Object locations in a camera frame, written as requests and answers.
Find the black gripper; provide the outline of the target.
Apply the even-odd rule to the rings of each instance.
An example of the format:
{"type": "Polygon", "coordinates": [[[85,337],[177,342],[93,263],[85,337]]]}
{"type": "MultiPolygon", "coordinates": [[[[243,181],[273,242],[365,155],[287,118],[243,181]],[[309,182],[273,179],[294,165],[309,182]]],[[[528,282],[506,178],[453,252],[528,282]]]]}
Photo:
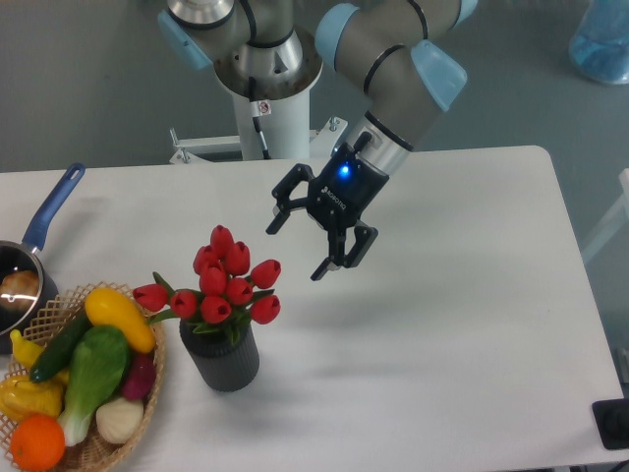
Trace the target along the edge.
{"type": "Polygon", "coordinates": [[[297,163],[271,191],[276,205],[266,233],[277,234],[292,211],[306,208],[308,215],[326,230],[328,241],[328,255],[311,280],[321,280],[341,267],[356,267],[378,236],[375,227],[358,220],[388,180],[387,175],[362,161],[347,143],[331,156],[317,177],[308,165],[297,163]],[[302,182],[310,182],[307,196],[292,200],[292,192],[302,182]],[[354,244],[346,253],[349,227],[353,227],[354,244]]]}

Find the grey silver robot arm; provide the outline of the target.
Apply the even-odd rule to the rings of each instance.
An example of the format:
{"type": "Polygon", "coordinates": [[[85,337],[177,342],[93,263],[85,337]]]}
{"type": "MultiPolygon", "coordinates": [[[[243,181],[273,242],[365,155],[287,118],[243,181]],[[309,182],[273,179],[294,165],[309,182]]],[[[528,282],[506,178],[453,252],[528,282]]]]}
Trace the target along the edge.
{"type": "Polygon", "coordinates": [[[475,7],[385,1],[364,11],[341,3],[308,32],[290,1],[171,1],[158,25],[184,61],[212,68],[230,92],[244,159],[297,161],[273,189],[268,232],[304,209],[327,235],[327,256],[314,272],[321,279],[360,263],[377,235],[363,211],[465,86],[465,70],[434,40],[475,7]],[[301,160],[311,150],[310,91],[324,67],[371,107],[313,173],[301,160]]]}

